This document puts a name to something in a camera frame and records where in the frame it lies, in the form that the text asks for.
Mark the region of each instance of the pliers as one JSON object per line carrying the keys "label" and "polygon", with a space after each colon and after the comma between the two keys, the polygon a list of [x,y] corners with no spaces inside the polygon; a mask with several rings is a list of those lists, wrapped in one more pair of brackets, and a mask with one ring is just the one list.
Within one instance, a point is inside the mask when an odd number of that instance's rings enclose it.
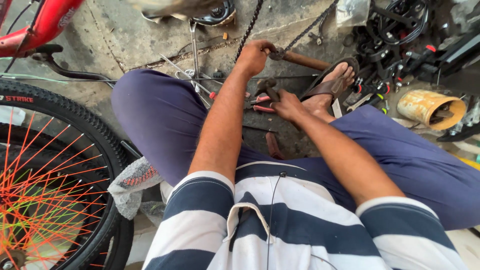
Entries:
{"label": "pliers", "polygon": [[256,100],[246,101],[246,102],[245,102],[245,105],[243,106],[243,108],[244,108],[244,109],[251,109],[251,108],[253,108],[255,111],[264,111],[264,112],[269,112],[269,113],[275,113],[275,110],[274,110],[274,109],[255,105],[255,104],[262,103],[262,102],[266,102],[266,101],[270,101],[270,100],[272,100],[272,99],[271,99],[270,97],[268,97],[268,96],[267,96],[267,97],[257,97]]}

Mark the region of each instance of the plastic bag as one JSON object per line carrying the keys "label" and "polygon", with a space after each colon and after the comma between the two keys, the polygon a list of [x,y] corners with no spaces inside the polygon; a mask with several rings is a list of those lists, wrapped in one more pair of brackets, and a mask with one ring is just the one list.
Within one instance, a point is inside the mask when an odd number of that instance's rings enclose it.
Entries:
{"label": "plastic bag", "polygon": [[336,26],[367,25],[370,0],[340,0],[336,6]]}

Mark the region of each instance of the yellow container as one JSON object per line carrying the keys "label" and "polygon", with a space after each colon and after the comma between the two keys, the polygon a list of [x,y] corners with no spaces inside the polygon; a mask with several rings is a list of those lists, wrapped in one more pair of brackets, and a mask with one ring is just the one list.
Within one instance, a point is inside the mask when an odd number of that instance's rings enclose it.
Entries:
{"label": "yellow container", "polygon": [[[430,118],[440,106],[450,102],[452,117],[444,118],[441,122],[430,125]],[[454,126],[462,120],[467,107],[456,97],[449,97],[428,90],[413,90],[406,93],[398,102],[397,110],[400,114],[416,120],[433,130],[443,130]]]}

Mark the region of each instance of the concrete floor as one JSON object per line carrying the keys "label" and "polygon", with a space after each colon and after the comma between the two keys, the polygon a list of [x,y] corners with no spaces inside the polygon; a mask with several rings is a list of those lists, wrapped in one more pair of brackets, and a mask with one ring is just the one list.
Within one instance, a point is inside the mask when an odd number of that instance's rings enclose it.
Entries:
{"label": "concrete floor", "polygon": [[[9,26],[27,0],[14,1],[7,17]],[[199,49],[200,71],[211,75],[215,69],[228,74],[233,67],[238,44],[243,36],[256,0],[236,1],[237,19],[226,26],[211,28],[199,26],[197,40]],[[285,47],[315,18],[328,7],[330,1],[287,1],[266,0],[260,12],[259,19],[252,31],[251,39],[266,38],[275,45]],[[37,3],[27,11],[17,23],[16,29],[30,23]],[[5,34],[8,27],[2,29]],[[337,29],[333,14],[325,24],[325,40],[321,46],[308,37],[302,38],[293,51],[315,57],[323,61],[333,62],[341,57],[352,55],[353,47],[346,48],[341,44],[343,37],[351,29]],[[222,39],[228,33],[228,40]],[[161,60],[159,53],[171,58],[183,69],[193,67],[191,38],[188,23],[176,18],[163,19],[159,24],[142,18],[138,11],[133,10],[125,0],[86,0],[73,17],[65,31],[52,43],[64,46],[63,53],[55,54],[57,62],[64,68],[76,71],[102,73],[112,79],[120,78],[124,73],[138,68],[152,68],[173,75],[175,70]],[[0,70],[8,65],[8,60],[0,61]],[[48,67],[31,58],[18,59],[10,70],[15,74],[31,74],[46,78],[61,79]],[[316,70],[294,65],[284,61],[268,60],[261,76],[305,75],[317,74]],[[278,87],[290,92],[301,94],[311,84],[313,78],[291,79],[279,81]],[[122,139],[128,139],[117,123],[110,105],[111,89],[104,83],[77,82],[60,84],[47,81],[25,81],[52,92],[59,93],[85,105],[99,115]],[[205,82],[205,87],[218,91],[216,84]],[[255,82],[250,82],[248,92],[253,93]],[[398,100],[400,93],[388,98]],[[396,116],[393,109],[390,114]],[[246,124],[278,130],[276,135],[280,149],[288,159],[318,156],[319,153],[310,139],[298,132],[291,124],[274,114],[258,114],[253,110],[245,111]],[[263,153],[268,153],[264,132],[244,130],[245,142]],[[136,226],[145,226],[145,221],[137,221]],[[141,229],[151,234],[151,229]]]}

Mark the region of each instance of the chain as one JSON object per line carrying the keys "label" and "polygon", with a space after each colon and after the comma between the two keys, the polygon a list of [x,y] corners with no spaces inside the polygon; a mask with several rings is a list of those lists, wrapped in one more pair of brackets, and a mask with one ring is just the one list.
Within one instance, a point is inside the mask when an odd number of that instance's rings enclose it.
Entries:
{"label": "chain", "polygon": [[247,32],[243,35],[243,38],[241,39],[240,46],[239,46],[239,51],[237,52],[237,56],[235,57],[234,63],[237,62],[238,58],[240,57],[241,50],[243,49],[243,46],[245,45],[245,42],[248,39],[248,36],[250,36],[250,33],[253,30],[253,26],[255,25],[255,22],[258,19],[258,14],[260,14],[260,10],[262,9],[262,5],[264,3],[264,0],[258,0],[257,7],[255,9],[255,12],[253,13],[253,18],[250,21],[250,25],[248,26]]}
{"label": "chain", "polygon": [[[298,35],[290,44],[285,48],[285,51],[290,50],[293,45],[295,45],[305,34],[311,31],[311,29],[317,25],[321,20],[325,19],[330,12],[336,7],[338,4],[339,0],[335,0],[318,18],[310,25],[308,26],[300,35]],[[257,8],[255,9],[255,13],[253,15],[253,19],[250,21],[250,25],[248,26],[247,32],[243,36],[241,42],[240,42],[240,47],[237,52],[237,56],[235,57],[235,63],[237,62],[241,51],[243,49],[243,46],[245,45],[245,42],[248,39],[248,36],[250,35],[250,32],[252,32],[253,26],[255,25],[256,20],[258,19],[258,14],[260,13],[260,9],[262,9],[262,4],[264,3],[264,0],[258,0]]]}
{"label": "chain", "polygon": [[305,34],[310,32],[310,30],[315,25],[317,25],[321,20],[326,18],[330,14],[330,12],[336,7],[337,3],[338,0],[333,1],[333,3],[324,12],[322,12],[322,14],[320,14],[320,16],[318,16],[318,18],[309,27],[307,27],[300,35],[298,35],[292,42],[290,42],[290,44],[285,48],[285,51],[290,50],[293,45],[295,45],[295,43],[297,43]]}

